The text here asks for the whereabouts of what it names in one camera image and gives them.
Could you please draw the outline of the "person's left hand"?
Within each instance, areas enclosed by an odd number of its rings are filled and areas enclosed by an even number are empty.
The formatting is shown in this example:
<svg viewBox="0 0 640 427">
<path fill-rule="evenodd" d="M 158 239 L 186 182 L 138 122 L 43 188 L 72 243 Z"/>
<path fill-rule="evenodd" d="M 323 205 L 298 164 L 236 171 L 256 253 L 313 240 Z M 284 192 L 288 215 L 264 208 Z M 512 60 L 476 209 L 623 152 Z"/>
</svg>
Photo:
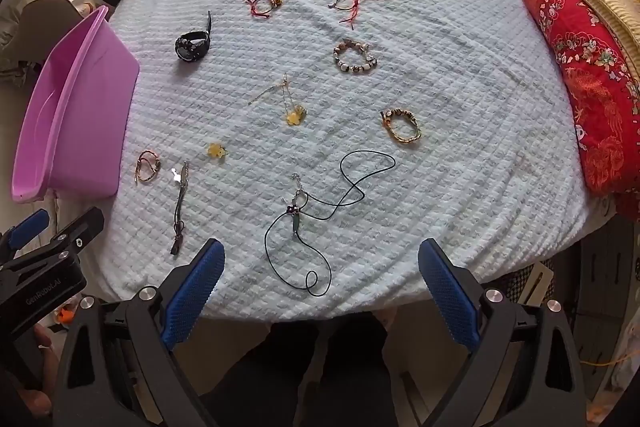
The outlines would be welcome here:
<svg viewBox="0 0 640 427">
<path fill-rule="evenodd" d="M 40 324 L 1 341 L 1 425 L 50 426 L 58 357 Z"/>
</svg>

